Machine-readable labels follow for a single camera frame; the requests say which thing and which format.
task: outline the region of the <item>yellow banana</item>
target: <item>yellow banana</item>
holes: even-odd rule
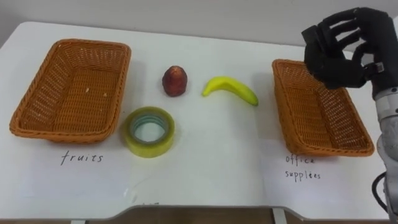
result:
[[[220,76],[212,78],[207,82],[205,89],[201,94],[203,96],[208,96],[215,90],[230,91],[251,105],[257,106],[259,104],[256,94],[254,94],[249,87],[231,77]]]

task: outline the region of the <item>orange wicker basket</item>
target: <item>orange wicker basket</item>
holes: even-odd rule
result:
[[[291,153],[370,156],[374,145],[345,88],[327,90],[303,62],[272,63],[279,121]]]
[[[103,141],[118,122],[130,58],[125,44],[56,42],[11,118],[11,133],[55,142]]]

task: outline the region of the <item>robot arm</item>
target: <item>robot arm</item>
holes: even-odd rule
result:
[[[340,34],[351,32],[338,40]],[[386,166],[384,191],[390,220],[398,217],[398,39],[387,13],[366,7],[339,12],[302,32],[308,71],[328,89],[373,86],[381,137],[377,151]],[[352,59],[343,49],[360,44]],[[364,54],[373,62],[362,64]]]

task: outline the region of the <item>table surface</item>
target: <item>table surface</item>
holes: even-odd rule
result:
[[[136,157],[124,147],[119,131],[90,146],[18,138],[9,132],[11,115],[49,48],[66,38],[131,47],[119,123],[142,106],[167,110],[176,122],[175,143],[168,153],[155,159]],[[278,191],[277,183],[264,183],[261,158],[267,147],[283,142],[271,63],[277,58],[302,60],[303,52],[303,47],[288,45],[21,24],[0,49],[0,218],[102,219],[133,207],[168,205],[277,206],[309,219],[387,219],[370,191],[371,182],[384,170],[377,153],[335,161],[346,172],[338,174],[344,175],[343,183],[329,185],[337,193],[349,192],[349,200],[346,194],[325,194],[324,200],[306,201],[302,199],[313,192],[297,187],[287,194],[286,189]],[[187,92],[177,98],[165,95],[160,82],[171,65],[182,66],[188,74]],[[205,83],[218,75],[250,86],[259,106],[226,91],[202,97]],[[376,142],[380,131],[370,85],[350,94]],[[93,155],[96,159],[90,162]],[[76,161],[72,156],[90,159]]]

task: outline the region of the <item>cable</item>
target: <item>cable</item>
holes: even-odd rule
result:
[[[388,213],[388,211],[387,211],[387,205],[380,199],[380,196],[379,196],[379,194],[377,193],[377,185],[379,184],[379,182],[380,182],[380,180],[382,180],[383,178],[385,178],[386,177],[386,172],[383,172],[382,174],[380,174],[380,175],[378,175],[375,179],[374,179],[374,181],[373,181],[373,183],[372,183],[372,194],[373,194],[373,197],[376,199],[376,201],[377,201],[377,203],[384,209],[384,211],[386,211],[387,213]]]

